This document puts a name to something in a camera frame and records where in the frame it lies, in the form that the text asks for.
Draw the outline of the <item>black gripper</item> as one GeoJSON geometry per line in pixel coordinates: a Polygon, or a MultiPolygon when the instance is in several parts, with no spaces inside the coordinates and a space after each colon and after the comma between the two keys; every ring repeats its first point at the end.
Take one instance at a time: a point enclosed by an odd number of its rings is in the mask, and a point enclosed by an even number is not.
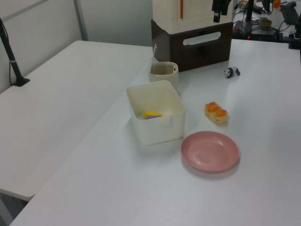
{"type": "Polygon", "coordinates": [[[231,0],[213,0],[212,11],[214,12],[213,22],[220,22],[220,15],[228,14],[228,6],[231,0]]]}

